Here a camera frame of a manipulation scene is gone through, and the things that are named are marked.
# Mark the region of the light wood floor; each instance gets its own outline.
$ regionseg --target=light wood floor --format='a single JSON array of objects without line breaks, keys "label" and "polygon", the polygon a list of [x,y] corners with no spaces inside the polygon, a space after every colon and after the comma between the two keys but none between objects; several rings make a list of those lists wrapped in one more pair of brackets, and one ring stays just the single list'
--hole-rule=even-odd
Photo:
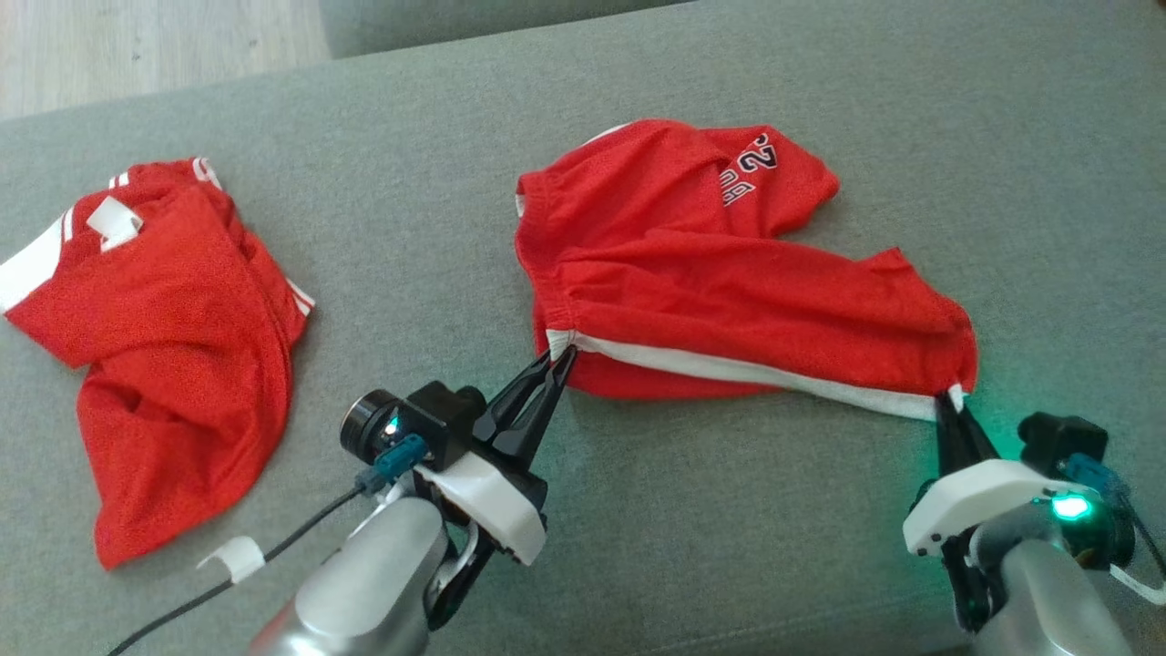
[{"label": "light wood floor", "polygon": [[317,0],[0,0],[0,120],[328,58]]}]

